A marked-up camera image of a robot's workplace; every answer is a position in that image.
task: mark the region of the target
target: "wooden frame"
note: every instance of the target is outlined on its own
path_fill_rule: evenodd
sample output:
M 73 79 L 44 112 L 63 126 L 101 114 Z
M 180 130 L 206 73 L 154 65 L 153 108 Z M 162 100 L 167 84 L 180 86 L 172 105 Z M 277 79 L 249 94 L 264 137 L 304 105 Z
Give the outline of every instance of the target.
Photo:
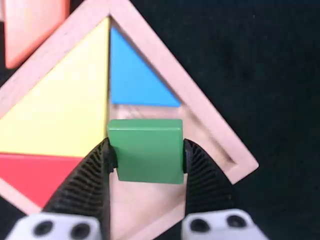
M 0 88 L 0 118 L 108 16 L 227 153 L 232 162 L 221 168 L 230 181 L 236 183 L 253 172 L 258 167 L 255 158 L 129 0 L 84 1 Z M 1 192 L 12 193 L 11 188 L 0 179 Z M 182 200 L 172 207 L 172 211 L 154 221 L 150 229 L 161 232 L 173 225 L 174 222 L 164 223 L 168 218 L 173 221 L 181 219 L 183 206 Z M 151 232 L 139 231 L 132 239 L 156 237 Z

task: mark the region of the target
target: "red triangle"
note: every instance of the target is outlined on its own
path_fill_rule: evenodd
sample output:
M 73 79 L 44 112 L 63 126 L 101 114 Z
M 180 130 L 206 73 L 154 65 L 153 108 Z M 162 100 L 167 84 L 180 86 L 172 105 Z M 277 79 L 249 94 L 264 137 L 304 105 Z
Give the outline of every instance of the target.
M 0 178 L 43 208 L 81 160 L 79 157 L 0 153 Z

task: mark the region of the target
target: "blue triangle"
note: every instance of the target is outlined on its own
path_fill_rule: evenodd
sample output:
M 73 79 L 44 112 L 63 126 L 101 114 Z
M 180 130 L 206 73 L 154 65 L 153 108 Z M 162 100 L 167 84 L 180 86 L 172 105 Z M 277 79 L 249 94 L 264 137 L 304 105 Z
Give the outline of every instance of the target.
M 114 27 L 111 28 L 110 51 L 113 104 L 180 106 L 177 98 Z

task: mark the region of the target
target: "black background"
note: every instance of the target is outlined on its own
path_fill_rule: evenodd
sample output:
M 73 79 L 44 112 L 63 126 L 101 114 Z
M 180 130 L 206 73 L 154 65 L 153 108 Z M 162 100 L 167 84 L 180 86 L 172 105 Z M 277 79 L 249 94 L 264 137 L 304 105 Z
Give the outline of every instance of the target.
M 320 1 L 132 3 L 259 162 L 243 208 L 272 240 L 320 239 Z M 23 214 L 0 199 L 0 215 L 3 239 Z

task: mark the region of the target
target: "black rubber gripper pad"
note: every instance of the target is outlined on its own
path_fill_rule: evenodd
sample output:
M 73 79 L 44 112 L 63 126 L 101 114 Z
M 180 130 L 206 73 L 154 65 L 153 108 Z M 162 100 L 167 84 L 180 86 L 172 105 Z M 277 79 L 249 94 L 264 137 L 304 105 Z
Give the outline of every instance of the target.
M 104 239 L 110 239 L 109 174 L 115 167 L 116 155 L 106 138 L 69 174 L 43 211 L 95 217 Z
M 184 153 L 185 215 L 236 208 L 231 182 L 206 151 L 185 139 Z

